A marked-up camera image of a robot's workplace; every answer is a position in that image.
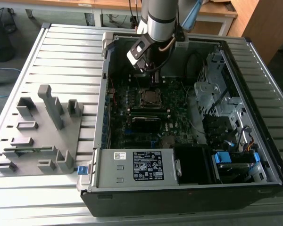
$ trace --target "floor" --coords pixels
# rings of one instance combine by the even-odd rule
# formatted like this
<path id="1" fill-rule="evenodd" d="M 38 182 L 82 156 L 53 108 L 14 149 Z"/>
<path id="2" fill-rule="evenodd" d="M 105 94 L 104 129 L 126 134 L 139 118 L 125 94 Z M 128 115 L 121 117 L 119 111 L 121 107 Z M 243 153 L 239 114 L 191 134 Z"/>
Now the floor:
<path id="1" fill-rule="evenodd" d="M 16 49 L 16 56 L 5 63 L 0 63 L 2 67 L 13 67 L 22 69 L 31 47 L 40 31 L 44 22 L 55 24 L 71 24 L 84 25 L 86 20 L 84 13 L 64 13 L 53 11 L 33 10 L 34 19 L 29 19 L 24 9 L 14 9 L 14 20 L 18 30 L 9 35 L 12 45 Z M 130 17 L 118 16 L 113 18 L 114 22 L 110 23 L 107 15 L 103 16 L 105 26 L 117 27 L 121 25 L 123 28 L 130 28 Z M 17 80 L 18 73 L 16 71 L 0 71 L 0 96 L 8 95 Z M 0 98 L 0 113 L 5 105 L 6 98 Z"/>

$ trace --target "wooden desk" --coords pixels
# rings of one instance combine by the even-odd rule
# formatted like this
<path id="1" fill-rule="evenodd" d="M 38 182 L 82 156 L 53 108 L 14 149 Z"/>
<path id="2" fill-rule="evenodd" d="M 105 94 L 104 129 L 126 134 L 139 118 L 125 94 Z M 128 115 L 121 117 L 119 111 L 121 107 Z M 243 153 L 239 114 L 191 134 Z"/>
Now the wooden desk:
<path id="1" fill-rule="evenodd" d="M 136 15 L 135 1 L 131 0 L 131 3 L 132 13 L 133 15 Z M 102 26 L 102 23 L 97 24 L 97 21 L 101 21 L 96 19 L 97 17 L 101 17 L 102 14 L 131 15 L 128 0 L 95 0 L 93 7 L 96 26 Z M 139 15 L 141 8 L 142 5 L 140 1 L 138 1 L 137 9 L 139 11 Z M 220 24 L 220 26 L 218 27 L 216 34 L 227 35 L 233 19 L 235 19 L 237 16 L 237 12 L 229 11 L 224 3 L 208 2 L 201 7 L 197 17 L 198 22 L 194 30 L 196 32 L 209 33 L 212 29 L 211 23 L 217 23 Z"/>
<path id="2" fill-rule="evenodd" d="M 239 13 L 229 36 L 249 37 L 267 65 L 283 44 L 283 0 L 232 0 Z"/>
<path id="3" fill-rule="evenodd" d="M 131 3 L 132 13 L 136 15 L 135 1 L 131 0 Z M 93 13 L 95 26 L 98 27 L 102 26 L 103 14 L 131 15 L 128 0 L 0 0 L 0 7 Z M 138 1 L 139 15 L 141 7 L 141 2 Z M 223 3 L 209 2 L 201 7 L 194 31 L 206 33 L 203 28 L 211 31 L 210 23 L 219 23 L 216 34 L 227 35 L 237 15 L 237 12 L 229 11 Z"/>

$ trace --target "wastebasket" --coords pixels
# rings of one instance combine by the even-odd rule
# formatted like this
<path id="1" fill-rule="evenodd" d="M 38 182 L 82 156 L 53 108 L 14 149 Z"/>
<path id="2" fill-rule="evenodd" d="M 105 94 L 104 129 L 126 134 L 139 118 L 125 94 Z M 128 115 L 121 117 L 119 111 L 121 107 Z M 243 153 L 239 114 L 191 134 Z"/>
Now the wastebasket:
<path id="1" fill-rule="evenodd" d="M 0 21 L 7 34 L 10 34 L 17 30 L 13 15 L 14 10 L 12 8 L 0 8 Z"/>
<path id="2" fill-rule="evenodd" d="M 0 62 L 11 60 L 15 55 L 15 49 L 11 45 L 8 35 L 5 33 L 0 21 Z"/>

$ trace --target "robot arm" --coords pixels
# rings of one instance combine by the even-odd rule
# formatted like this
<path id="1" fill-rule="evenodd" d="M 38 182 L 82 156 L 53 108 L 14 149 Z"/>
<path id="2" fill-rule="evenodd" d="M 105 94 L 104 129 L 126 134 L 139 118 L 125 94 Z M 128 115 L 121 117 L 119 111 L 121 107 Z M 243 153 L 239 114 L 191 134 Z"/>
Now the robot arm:
<path id="1" fill-rule="evenodd" d="M 195 23 L 201 3 L 202 0 L 197 0 L 188 17 L 184 20 L 185 28 L 189 29 Z M 151 69 L 155 63 L 151 59 L 153 54 L 150 52 L 157 52 L 158 54 L 161 52 L 163 54 L 169 50 L 170 54 L 173 50 L 171 46 L 177 38 L 176 31 L 181 28 L 175 24 L 177 9 L 178 0 L 143 0 L 141 23 L 137 32 L 143 33 L 143 35 L 127 53 L 131 64 L 136 69 L 140 69 L 142 73 L 155 71 Z M 161 58 L 161 56 L 156 54 L 155 58 Z"/>

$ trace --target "barcode label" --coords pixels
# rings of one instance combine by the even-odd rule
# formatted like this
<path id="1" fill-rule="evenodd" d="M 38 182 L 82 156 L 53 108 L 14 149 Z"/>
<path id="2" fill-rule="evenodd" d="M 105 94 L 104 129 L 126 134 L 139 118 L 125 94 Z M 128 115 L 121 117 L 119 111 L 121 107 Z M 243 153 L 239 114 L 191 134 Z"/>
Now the barcode label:
<path id="1" fill-rule="evenodd" d="M 126 152 L 114 152 L 114 159 L 126 159 Z"/>

